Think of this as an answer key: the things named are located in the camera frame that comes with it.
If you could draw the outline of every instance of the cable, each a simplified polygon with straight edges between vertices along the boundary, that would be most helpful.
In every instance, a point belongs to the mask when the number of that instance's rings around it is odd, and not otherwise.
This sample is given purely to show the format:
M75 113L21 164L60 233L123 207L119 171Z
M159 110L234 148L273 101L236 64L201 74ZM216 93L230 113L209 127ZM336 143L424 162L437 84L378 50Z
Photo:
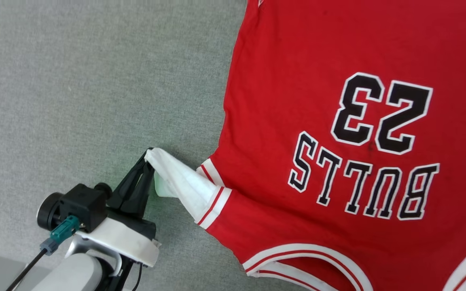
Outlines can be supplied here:
M6 289L6 291L12 291L15 288L15 286L17 286L17 284L19 284L19 282L23 280L24 276L26 276L28 271L30 271L30 269L37 263L37 261L39 261L39 259L41 259L42 256L46 254L46 252L46 249L42 249L40 253L28 264L28 266L24 268L24 270L19 274L19 276L17 276L17 278L13 280L12 284L8 287L8 289Z
M136 286L132 289L132 291L136 291L138 289L139 281L141 280L141 270L143 269L143 265L139 265L139 275L138 275L138 281L136 282Z

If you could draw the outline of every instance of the gray upholstery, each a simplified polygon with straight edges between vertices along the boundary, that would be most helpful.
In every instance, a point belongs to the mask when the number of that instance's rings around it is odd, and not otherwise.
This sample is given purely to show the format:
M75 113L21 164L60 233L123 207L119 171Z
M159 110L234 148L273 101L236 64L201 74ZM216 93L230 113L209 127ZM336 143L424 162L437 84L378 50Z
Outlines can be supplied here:
M0 256L36 255L48 233L35 214L49 193L115 187L148 146L192 167L214 151L245 7L0 1ZM248 278L177 200L151 197L145 217L163 245L139 290L302 289ZM67 245L39 265L54 267Z

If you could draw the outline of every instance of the jersey fabric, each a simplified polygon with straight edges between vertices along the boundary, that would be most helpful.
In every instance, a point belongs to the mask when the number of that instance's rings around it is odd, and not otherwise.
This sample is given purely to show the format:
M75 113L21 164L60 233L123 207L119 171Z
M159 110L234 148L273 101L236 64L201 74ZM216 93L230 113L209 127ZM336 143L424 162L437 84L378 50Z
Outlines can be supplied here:
M250 276L466 289L466 1L250 0L196 222Z

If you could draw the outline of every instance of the black and white lettering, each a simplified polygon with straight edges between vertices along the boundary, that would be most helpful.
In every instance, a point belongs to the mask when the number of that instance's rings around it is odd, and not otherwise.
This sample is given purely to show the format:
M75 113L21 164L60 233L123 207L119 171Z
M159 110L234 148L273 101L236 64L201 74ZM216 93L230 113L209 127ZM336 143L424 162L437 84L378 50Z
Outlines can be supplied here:
M288 184L300 193L303 193L307 189L310 177L310 165L303 159L303 152L305 152L309 159L314 160L317 148L318 141L315 138L306 131L302 131L299 134L296 151L294 151L294 166L301 171L301 178L298 179L298 171L291 169Z
M324 147L321 147L317 164L320 167L324 168L326 160L329 161L328 171L325 177L325 182L323 183L323 189L317 201L319 204L323 206L328 206L328 203L330 202L329 194L332 188L332 181L335 177L335 172L337 171L337 169L339 169L339 167L341 167L341 162L343 161L343 159L340 158L338 155L332 153Z
M393 205L396 192L398 191L400 180L402 179L402 170L396 167L384 167L379 169L379 172L377 173L377 178L375 179L373 188L371 189L370 201L368 202L368 206L366 206L366 208L364 209L364 215L368 217L375 217L375 214L377 213L377 204L379 203L379 199L381 197L382 188L388 177L392 180L390 182L390 186L386 191L383 206L378 217L390 219L390 209Z
M432 88L392 81L386 105L402 107L403 103L407 103L407 107L381 118L375 135L379 151L402 155L413 149L414 135L400 134L399 138L391 135L397 129L426 116L431 95Z
M346 203L345 212L351 214L357 214L359 211L359 199L361 197L362 188L364 187L364 182L366 177L371 173L373 165L367 164L365 162L357 162L354 160L348 160L344 169L345 177L352 177L353 172L357 172L357 180L354 184L354 190L352 192L352 197L350 201Z
M427 203L427 194L431 188L432 179L435 174L440 172L440 164L427 164L426 166L416 167L409 173L405 194L400 203L400 211L397 215L400 220L422 219L424 217L424 208ZM418 179L422 179L419 188L416 188Z
M345 81L339 101L340 108L330 131L339 142L360 146L370 140L373 125L357 123L356 128L348 126L352 118L364 119L367 104L355 100L360 91L366 92L366 100L381 102L384 86L379 77L362 72L355 73Z

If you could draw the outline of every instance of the printed number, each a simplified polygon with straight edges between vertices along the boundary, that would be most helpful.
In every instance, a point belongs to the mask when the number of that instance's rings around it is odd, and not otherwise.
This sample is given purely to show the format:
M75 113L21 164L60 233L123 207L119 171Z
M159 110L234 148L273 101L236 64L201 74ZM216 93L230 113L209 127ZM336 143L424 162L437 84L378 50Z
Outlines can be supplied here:
M338 109L332 125L331 134L339 142L362 146L370 140L373 125L357 123L356 128L348 126L350 120L363 120L367 104L356 101L357 93L366 92L366 100L382 102L384 87L377 76L358 72L348 78L344 83L340 108ZM432 88L411 83L392 81L388 92L386 105L407 107L381 118L375 135L375 143L379 151L397 155L405 154L413 148L414 135L400 134L399 138L391 134L427 114Z
M303 159L303 152L307 150L307 157L313 160L317 147L318 141L306 131L299 134L296 151L294 152L294 165L301 171L301 179L298 179L298 172L291 169L288 184L300 193L303 193L307 189L310 177L310 165Z
M358 72L344 82L343 92L337 110L331 134L339 142L349 143L356 146L370 140L373 125L357 123L356 128L348 127L350 120L363 120L367 104L355 101L357 93L366 92L366 100L381 102L384 86L377 76Z
M400 138L391 137L393 131L427 115L432 88L410 83L392 81L386 105L407 107L385 116L379 122L375 143L379 151L391 154L405 154L413 149L414 135L400 134Z
M397 215L398 219L411 220L422 219L424 217L427 194L429 193L429 188L431 188L434 175L439 172L440 164L428 164L411 170L407 179L404 198L400 203L400 212ZM418 179L422 179L419 188L417 188Z

